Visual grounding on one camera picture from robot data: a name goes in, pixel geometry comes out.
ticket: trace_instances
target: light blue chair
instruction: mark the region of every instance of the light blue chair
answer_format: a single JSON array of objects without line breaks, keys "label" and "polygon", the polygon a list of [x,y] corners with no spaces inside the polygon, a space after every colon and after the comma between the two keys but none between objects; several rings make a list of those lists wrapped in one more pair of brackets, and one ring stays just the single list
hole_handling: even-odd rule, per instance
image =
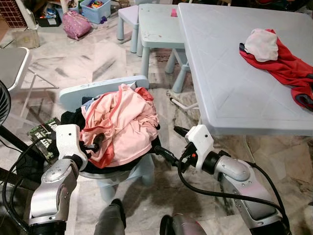
[{"label": "light blue chair", "polygon": [[138,10],[139,4],[152,3],[154,0],[134,0],[135,5],[125,7],[118,10],[118,23],[116,37],[118,40],[124,40],[124,22],[133,27],[132,39],[131,39],[131,52],[137,52],[137,40],[138,40]]},{"label": "light blue chair", "polygon": [[[95,97],[99,94],[118,91],[118,86],[122,83],[135,83],[137,87],[149,88],[149,81],[145,76],[122,77],[63,89],[60,92],[60,102],[66,110],[74,112],[81,106],[83,96]],[[99,169],[96,171],[85,169],[80,172],[80,175],[96,179],[100,187],[102,199],[109,203],[114,198],[116,186],[122,181],[141,177],[142,183],[145,186],[152,185],[154,183],[154,168],[155,166],[151,155],[145,154],[141,160],[128,171],[99,173]]]}]

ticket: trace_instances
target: green book cover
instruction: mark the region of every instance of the green book cover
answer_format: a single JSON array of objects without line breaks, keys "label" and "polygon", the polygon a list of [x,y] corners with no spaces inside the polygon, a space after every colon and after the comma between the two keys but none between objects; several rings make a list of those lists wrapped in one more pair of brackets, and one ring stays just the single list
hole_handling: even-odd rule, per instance
[{"label": "green book cover", "polygon": [[[27,134],[30,136],[32,142],[35,140],[45,137],[47,134],[55,133],[55,129],[58,125],[61,125],[61,122],[57,118],[53,118],[39,126],[31,129]],[[42,154],[46,157],[49,162],[54,162],[58,156],[54,156],[53,153],[48,152],[48,147],[51,144],[52,140],[41,140],[36,146],[42,152]]]}]

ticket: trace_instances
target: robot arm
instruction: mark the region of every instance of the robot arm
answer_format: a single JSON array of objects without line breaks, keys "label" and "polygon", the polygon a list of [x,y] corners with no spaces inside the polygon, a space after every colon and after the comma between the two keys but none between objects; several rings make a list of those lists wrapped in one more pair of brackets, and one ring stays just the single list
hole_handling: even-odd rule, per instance
[{"label": "robot arm", "polygon": [[79,147],[77,125],[59,125],[56,141],[59,159],[42,175],[42,182],[31,199],[28,224],[34,235],[64,234],[71,193],[77,185],[79,171],[88,163]]},{"label": "robot arm", "polygon": [[[194,126],[188,132],[180,127],[174,129],[185,136],[189,142],[183,155],[190,157],[182,165],[183,171],[189,165],[193,165],[197,171],[203,170],[212,174],[221,183],[225,193],[250,196],[272,202],[271,195],[259,183],[253,168],[248,163],[233,159],[224,151],[220,151],[219,154],[213,151],[214,141],[205,125]],[[171,160],[171,162],[174,162],[176,166],[178,165],[177,160]],[[276,208],[244,200],[233,199],[233,202],[252,234],[266,234],[267,230],[264,228],[269,230],[274,228],[275,231],[273,232],[278,235],[286,234],[284,225],[281,223],[282,217]]]}]

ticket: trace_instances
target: marble floor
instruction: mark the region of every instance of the marble floor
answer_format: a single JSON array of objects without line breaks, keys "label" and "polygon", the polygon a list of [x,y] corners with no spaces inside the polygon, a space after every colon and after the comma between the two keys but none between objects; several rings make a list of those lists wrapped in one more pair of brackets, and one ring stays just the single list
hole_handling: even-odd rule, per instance
[{"label": "marble floor", "polygon": [[[123,42],[116,40],[116,13],[108,22],[97,25],[80,41],[69,39],[62,26],[38,28],[41,46],[31,50],[31,68],[53,82],[59,89],[37,90],[32,93],[24,117],[40,123],[49,118],[59,117],[64,109],[59,102],[61,89],[135,75],[140,73],[141,58],[130,53],[131,28],[125,24],[126,37]],[[9,31],[0,46],[12,40]],[[191,74],[188,74],[181,94],[174,94],[171,87],[179,73],[166,74],[164,67],[169,58],[167,49],[152,50],[149,64],[150,92],[155,97],[155,105],[160,119],[159,136],[162,145],[180,156],[186,145],[183,138],[173,130],[174,125],[190,128],[198,123],[197,110],[183,111],[174,106],[169,97],[175,97],[185,104],[196,101]],[[31,74],[27,74],[23,87],[30,85]],[[46,87],[47,83],[37,79],[36,87]],[[26,92],[12,98],[11,112],[21,111]],[[26,142],[31,125],[9,118],[5,123],[9,130]],[[232,157],[251,161],[243,142],[243,136],[214,136],[215,147],[229,152]],[[282,196],[291,230],[296,235],[313,234],[313,140],[303,136],[247,136],[256,163],[272,178]],[[0,145],[1,167],[8,169],[18,155]],[[195,218],[207,234],[234,235],[249,234],[236,210],[226,209],[219,198],[196,194],[183,186],[175,169],[159,156],[153,156],[156,166],[156,182],[145,188],[140,181],[122,182],[116,193],[125,206],[127,235],[156,235],[163,215],[184,213]],[[185,173],[185,178],[193,185],[220,190],[219,184],[205,173],[193,169]],[[265,180],[260,179],[266,187]],[[99,188],[94,180],[79,177],[78,186],[71,197],[67,235],[91,235],[101,210],[106,203],[101,200]]]}]

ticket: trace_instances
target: pink bag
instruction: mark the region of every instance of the pink bag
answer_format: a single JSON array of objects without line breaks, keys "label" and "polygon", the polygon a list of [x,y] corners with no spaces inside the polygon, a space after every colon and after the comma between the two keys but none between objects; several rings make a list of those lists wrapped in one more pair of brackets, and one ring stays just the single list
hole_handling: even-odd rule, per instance
[{"label": "pink bag", "polygon": [[70,38],[78,40],[81,36],[88,33],[91,23],[76,11],[68,11],[62,18],[64,31]]}]

